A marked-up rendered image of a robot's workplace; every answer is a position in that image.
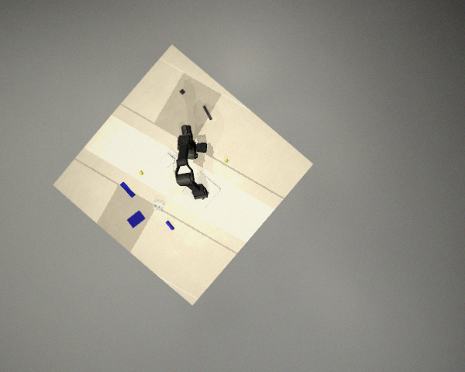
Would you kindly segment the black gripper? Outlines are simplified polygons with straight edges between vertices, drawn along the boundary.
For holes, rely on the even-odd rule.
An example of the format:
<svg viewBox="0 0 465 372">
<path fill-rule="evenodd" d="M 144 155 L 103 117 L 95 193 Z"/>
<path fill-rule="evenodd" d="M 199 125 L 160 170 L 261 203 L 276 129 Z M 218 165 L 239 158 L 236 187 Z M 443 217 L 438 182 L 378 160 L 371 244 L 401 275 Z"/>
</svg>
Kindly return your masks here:
<svg viewBox="0 0 465 372">
<path fill-rule="evenodd" d="M 194 140 L 193 140 L 194 141 Z M 197 143 L 194 141 L 195 145 L 192 149 L 195 149 L 196 152 L 206 153 L 207 152 L 207 143 Z M 177 144 L 177 150 L 179 150 L 180 145 Z"/>
</svg>

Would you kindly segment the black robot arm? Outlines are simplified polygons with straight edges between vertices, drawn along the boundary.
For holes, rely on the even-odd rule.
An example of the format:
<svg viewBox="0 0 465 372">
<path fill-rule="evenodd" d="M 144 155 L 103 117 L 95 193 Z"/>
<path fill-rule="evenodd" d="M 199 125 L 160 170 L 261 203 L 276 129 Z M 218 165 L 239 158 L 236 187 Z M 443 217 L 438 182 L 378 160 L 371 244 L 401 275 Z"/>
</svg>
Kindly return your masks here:
<svg viewBox="0 0 465 372">
<path fill-rule="evenodd" d="M 198 154 L 195 149 L 192 149 L 195 145 L 193 141 L 193 135 L 191 132 L 190 125 L 182 125 L 181 127 L 182 135 L 179 135 L 177 138 L 177 143 L 180 145 L 178 157 L 176 159 L 176 170 L 174 172 L 176 182 L 179 186 L 187 186 L 192 190 L 192 194 L 195 199 L 202 199 L 208 197 L 209 192 L 204 187 L 203 184 L 197 184 L 195 182 L 194 172 L 191 167 L 188 165 L 188 159 L 193 160 L 198 158 Z M 178 171 L 181 166 L 187 166 L 191 172 L 178 174 Z"/>
</svg>

